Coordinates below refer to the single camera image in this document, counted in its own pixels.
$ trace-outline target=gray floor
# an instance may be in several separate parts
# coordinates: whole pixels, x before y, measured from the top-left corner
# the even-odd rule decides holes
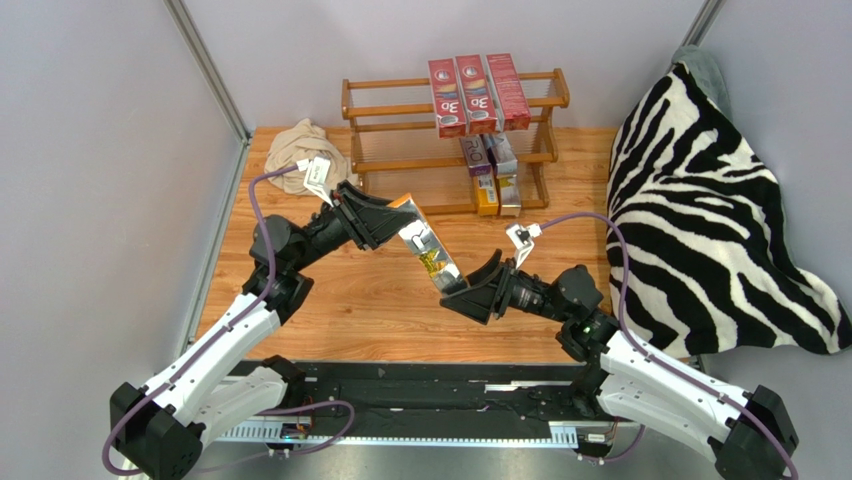
[[[623,448],[635,430],[619,432]],[[214,443],[199,463],[212,466],[262,451],[256,444]],[[322,480],[717,480],[713,465],[683,445],[652,431],[623,462],[592,466],[573,452],[540,449],[335,446],[290,460],[262,458],[232,470],[190,475],[220,479]]]

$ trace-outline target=beige cloth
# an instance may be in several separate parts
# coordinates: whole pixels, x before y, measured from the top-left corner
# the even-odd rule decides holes
[[[299,160],[311,159],[317,155],[331,160],[328,178],[325,181],[329,188],[336,187],[347,178],[354,183],[355,177],[350,174],[349,161],[328,141],[325,130],[308,118],[297,123],[290,130],[276,135],[266,154],[266,166],[263,170],[266,173],[274,172],[293,165]],[[286,175],[272,177],[269,181],[292,195],[313,195],[302,184],[304,179],[305,172],[296,170]]]

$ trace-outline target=red box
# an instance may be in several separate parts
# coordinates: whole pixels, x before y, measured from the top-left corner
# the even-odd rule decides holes
[[[479,55],[456,57],[457,75],[461,83],[462,102],[467,115],[467,134],[497,131],[497,111],[488,87],[488,77]]]
[[[432,85],[432,102],[435,106],[438,137],[465,136],[467,122],[452,58],[429,61],[429,84]]]
[[[530,109],[512,56],[508,53],[486,55],[485,61],[488,64],[488,80],[498,105],[500,131],[528,129]]]

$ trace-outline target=gray fabric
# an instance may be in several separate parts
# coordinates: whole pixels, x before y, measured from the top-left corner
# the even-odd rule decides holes
[[[672,57],[672,64],[678,63],[686,65],[698,88],[716,104],[728,120],[731,120],[731,99],[728,97],[728,88],[716,60],[697,46],[686,45],[678,48]]]

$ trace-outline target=zebra stripe pattern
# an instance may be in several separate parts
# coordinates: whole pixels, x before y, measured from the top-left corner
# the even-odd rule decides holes
[[[684,65],[619,130],[607,208],[628,243],[626,320],[666,353],[852,344],[835,293],[790,258],[775,176]],[[612,231],[607,256],[615,304],[623,265]]]

